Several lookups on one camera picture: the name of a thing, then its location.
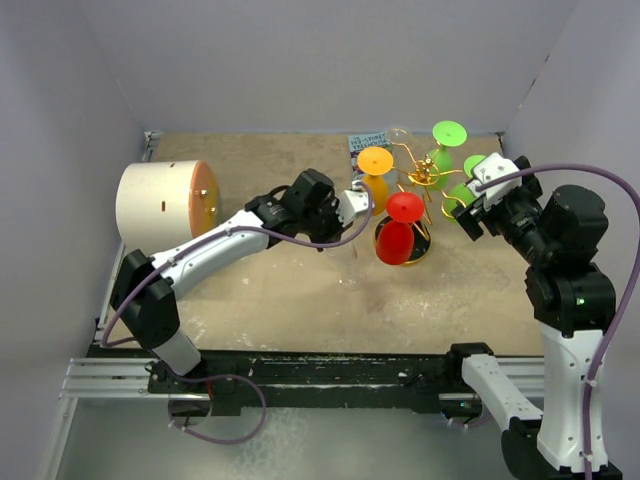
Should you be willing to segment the green goblet front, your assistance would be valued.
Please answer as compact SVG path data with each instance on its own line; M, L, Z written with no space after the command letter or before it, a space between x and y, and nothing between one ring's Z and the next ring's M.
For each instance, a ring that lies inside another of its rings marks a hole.
M432 136L437 147L428 155L433 161L431 169L431 187L445 188L450 175L455 173L453 158L450 150L463 145L467 140L467 131L459 123L444 120L436 123L432 129Z

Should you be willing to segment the orange plastic goblet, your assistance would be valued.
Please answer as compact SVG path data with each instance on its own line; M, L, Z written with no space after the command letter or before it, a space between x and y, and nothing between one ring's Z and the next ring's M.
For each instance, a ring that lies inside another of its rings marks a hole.
M383 147L367 147L358 154L357 166L364 173L363 180L372 190L374 204L384 208L389 196L384 176L394 166L392 154Z

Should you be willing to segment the gold wine glass rack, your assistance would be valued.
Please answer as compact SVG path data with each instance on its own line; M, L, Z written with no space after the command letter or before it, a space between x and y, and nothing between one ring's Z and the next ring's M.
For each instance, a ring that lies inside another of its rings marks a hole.
M431 187L430 180L432 174L430 173L430 171L434 167L434 165L433 161L429 158L428 153L437 147L437 143L432 136L432 131L431 136L434 142L434 145L432 147L424 146L424 144L419 139L414 137L412 133L411 136L412 140L409 144L409 151L413 165L411 171L408 173L408 178L411 184L409 186L403 186L398 182L397 179L396 187L398 192L409 192L417 195L423 201L425 210L421 219L413 225L414 245L409 260L404 263L406 266L421 261L429 252L430 247L433 243L432 235L430 232L430 227L433 225L433 218L430 211L430 208L434 205L433 195L439 194L441 196L441 207L444 200L444 195L446 194L445 188ZM455 173L453 175L450 175L449 179L452 176L463 173L462 169L455 166L454 168Z

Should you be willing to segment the red plastic goblet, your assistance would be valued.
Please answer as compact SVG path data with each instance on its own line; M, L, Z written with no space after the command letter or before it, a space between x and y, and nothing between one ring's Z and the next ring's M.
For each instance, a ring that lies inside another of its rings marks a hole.
M415 194L398 192L386 204L390 220L381 228L376 239L376 255L387 265L402 265L412 253L413 225L424 214L423 201Z

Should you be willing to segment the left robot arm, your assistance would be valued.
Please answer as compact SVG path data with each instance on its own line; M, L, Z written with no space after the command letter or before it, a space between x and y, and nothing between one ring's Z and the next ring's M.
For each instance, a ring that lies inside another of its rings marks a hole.
M247 202L229 220L180 246L147 256L134 250L117 274L110 305L133 339L170 369L184 392L202 387L201 354L182 332L177 302L200 282L283 238L303 234L315 247L334 243L366 210L361 192L336 193L334 183L315 169L290 185Z

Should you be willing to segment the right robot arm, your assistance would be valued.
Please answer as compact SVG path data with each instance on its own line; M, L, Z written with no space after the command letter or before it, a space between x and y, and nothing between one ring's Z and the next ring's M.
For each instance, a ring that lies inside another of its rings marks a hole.
M467 168L471 200L453 216L467 235L489 231L527 262L526 294L544 345L544 406L533 405L503 373L484 344L452 346L446 383L479 395L501 430L501 450L517 479L620 479L602 435L601 399L588 372L616 309L615 289L593 258L609 222L605 203L594 192L563 185L546 205L524 156L510 160L493 153Z

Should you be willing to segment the green goblet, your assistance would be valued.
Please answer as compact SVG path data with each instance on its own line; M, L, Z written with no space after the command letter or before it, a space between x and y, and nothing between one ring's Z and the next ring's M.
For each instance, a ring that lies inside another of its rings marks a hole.
M450 221L454 221L453 210L459 206L468 206L473 200L474 195L466 186L466 182L472 178L472 170L481 161L486 158L485 155L476 154L469 156L463 163L463 171L467 179L462 183L454 185L448 193L444 195L441 210L443 215Z
M428 155L433 161L431 169L431 187L445 188L450 175L455 173L453 158L450 150L463 145L467 140L467 131L459 123L444 120L436 123L432 129L432 136L437 147Z

